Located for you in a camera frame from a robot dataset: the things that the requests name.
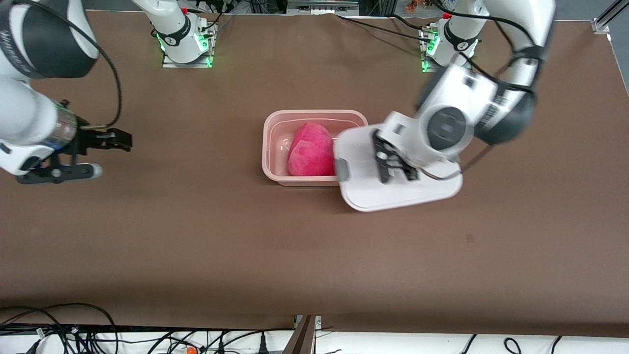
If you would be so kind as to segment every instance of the green led light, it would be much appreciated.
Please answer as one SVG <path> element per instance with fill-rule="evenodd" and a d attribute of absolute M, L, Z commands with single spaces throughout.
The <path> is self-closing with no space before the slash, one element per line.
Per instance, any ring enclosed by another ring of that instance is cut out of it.
<path fill-rule="evenodd" d="M 166 49 L 164 49 L 164 43 L 162 43 L 162 39 L 159 38 L 159 36 L 155 36 L 155 38 L 157 38 L 157 41 L 159 42 L 159 47 L 162 49 L 164 53 L 166 53 Z"/>
<path fill-rule="evenodd" d="M 439 45 L 439 36 L 435 35 L 435 38 L 430 41 L 431 45 L 428 46 L 428 50 L 426 51 L 428 55 L 435 55 L 435 51 L 437 50 L 437 45 Z"/>

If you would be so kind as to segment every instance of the metal frame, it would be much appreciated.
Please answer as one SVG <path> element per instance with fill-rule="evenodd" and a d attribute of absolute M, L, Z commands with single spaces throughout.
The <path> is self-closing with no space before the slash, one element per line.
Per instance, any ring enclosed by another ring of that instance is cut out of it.
<path fill-rule="evenodd" d="M 358 16 L 358 0 L 288 0 L 286 14 L 324 14 Z"/>
<path fill-rule="evenodd" d="M 208 24 L 207 19 L 202 17 L 201 26 L 207 26 L 207 24 Z M 207 35 L 208 38 L 204 38 L 200 40 L 199 43 L 201 43 L 202 45 L 207 45 L 208 51 L 201 54 L 201 56 L 199 56 L 194 61 L 190 63 L 185 63 L 185 64 L 174 62 L 164 52 L 164 58 L 162 59 L 162 67 L 164 68 L 188 67 L 188 68 L 195 68 L 195 69 L 206 69 L 206 68 L 212 67 L 213 62 L 214 62 L 214 49 L 216 48 L 216 34 L 217 33 L 218 33 L 217 23 L 213 24 L 212 27 L 208 28 L 205 32 L 203 32 L 203 34 Z"/>
<path fill-rule="evenodd" d="M 382 13 L 381 14 L 395 13 L 395 8 L 398 5 L 398 0 L 381 0 L 381 1 L 382 1 Z"/>
<path fill-rule="evenodd" d="M 609 23 L 629 6 L 629 0 L 615 0 L 603 13 L 591 21 L 592 31 L 597 35 L 609 33 Z"/>
<path fill-rule="evenodd" d="M 251 12 L 252 13 L 269 13 L 269 10 L 266 9 L 266 1 L 256 1 L 256 0 L 251 0 L 251 2 L 249 3 L 250 7 L 251 7 Z"/>
<path fill-rule="evenodd" d="M 298 323 L 297 329 L 292 333 L 282 354 L 312 354 L 315 331 L 317 325 L 321 326 L 316 318 L 315 315 L 305 315 L 295 320 Z"/>

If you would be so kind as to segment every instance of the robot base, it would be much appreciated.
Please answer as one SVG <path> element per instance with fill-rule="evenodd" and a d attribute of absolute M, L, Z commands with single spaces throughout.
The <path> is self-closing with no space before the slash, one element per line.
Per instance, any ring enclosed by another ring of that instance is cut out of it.
<path fill-rule="evenodd" d="M 343 199 L 361 212 L 406 207 L 456 195 L 463 185 L 463 176 L 434 180 L 420 173 L 416 181 L 408 181 L 399 169 L 392 169 L 392 178 L 380 181 L 374 157 L 372 133 L 381 124 L 343 131 L 334 145 L 337 177 Z M 459 171 L 458 163 L 445 161 L 426 168 L 436 176 Z"/>
<path fill-rule="evenodd" d="M 201 18 L 201 26 L 207 26 L 208 21 L 205 18 Z M 162 59 L 162 67 L 164 68 L 193 68 L 193 69 L 207 69 L 211 68 L 214 62 L 214 49 L 216 48 L 216 34 L 218 32 L 218 24 L 215 23 L 212 27 L 199 33 L 198 44 L 205 52 L 201 53 L 199 57 L 189 63 L 178 63 L 172 60 L 168 55 L 164 54 Z"/>
<path fill-rule="evenodd" d="M 437 64 L 435 59 L 433 59 L 432 55 L 435 54 L 437 47 L 439 46 L 439 42 L 443 39 L 439 38 L 439 22 L 430 23 L 428 26 L 422 26 L 418 33 L 420 34 L 420 38 L 427 38 L 430 42 L 421 42 L 420 43 L 420 53 L 421 53 L 421 71 L 422 72 L 435 72 L 439 69 L 443 68 L 441 65 Z M 474 55 L 474 51 L 467 51 L 466 53 L 469 57 Z M 472 64 L 465 62 L 462 67 L 472 70 Z"/>

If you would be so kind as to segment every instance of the pink plastic container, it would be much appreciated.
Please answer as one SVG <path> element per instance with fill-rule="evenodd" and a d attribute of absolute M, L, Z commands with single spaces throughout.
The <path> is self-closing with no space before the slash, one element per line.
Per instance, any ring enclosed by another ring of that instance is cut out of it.
<path fill-rule="evenodd" d="M 352 110 L 277 111 L 264 122 L 262 170 L 282 186 L 338 186 L 336 176 L 295 177 L 288 172 L 288 150 L 299 128 L 306 123 L 324 126 L 336 140 L 345 129 L 363 127 L 367 119 Z"/>

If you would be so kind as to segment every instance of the metal bracket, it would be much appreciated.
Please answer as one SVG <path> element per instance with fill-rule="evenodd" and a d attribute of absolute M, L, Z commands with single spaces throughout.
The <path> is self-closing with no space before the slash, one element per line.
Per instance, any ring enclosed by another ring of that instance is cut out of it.
<path fill-rule="evenodd" d="M 288 0 L 287 14 L 327 14 L 358 16 L 358 0 Z"/>
<path fill-rule="evenodd" d="M 295 316 L 297 328 L 282 354 L 312 354 L 316 328 L 321 328 L 321 316 Z"/>
<path fill-rule="evenodd" d="M 441 65 L 437 64 L 437 62 L 435 62 L 435 59 L 432 58 L 432 55 L 437 49 L 437 46 L 439 46 L 439 42 L 442 41 L 442 39 L 439 37 L 437 22 L 430 23 L 428 26 L 422 26 L 421 29 L 418 30 L 418 32 L 420 34 L 420 38 L 427 38 L 430 40 L 430 42 L 420 43 L 421 71 L 435 72 L 442 67 Z M 466 62 L 463 67 L 471 70 L 472 64 Z"/>
<path fill-rule="evenodd" d="M 610 24 L 623 10 L 629 7 L 629 0 L 614 0 L 611 5 L 597 18 L 591 21 L 595 35 L 605 35 L 610 32 Z"/>
<path fill-rule="evenodd" d="M 607 33 L 610 32 L 610 27 L 609 26 L 604 26 L 602 28 L 598 28 L 598 19 L 595 18 L 592 21 L 590 21 L 590 24 L 592 25 L 592 31 L 594 32 L 595 35 L 606 35 Z"/>
<path fill-rule="evenodd" d="M 295 315 L 295 320 L 294 320 L 294 327 L 297 328 L 297 326 L 299 326 L 299 323 L 301 322 L 301 320 L 304 318 L 304 315 Z M 321 316 L 315 316 L 314 319 L 314 324 L 315 327 L 314 329 L 319 331 L 321 330 Z"/>

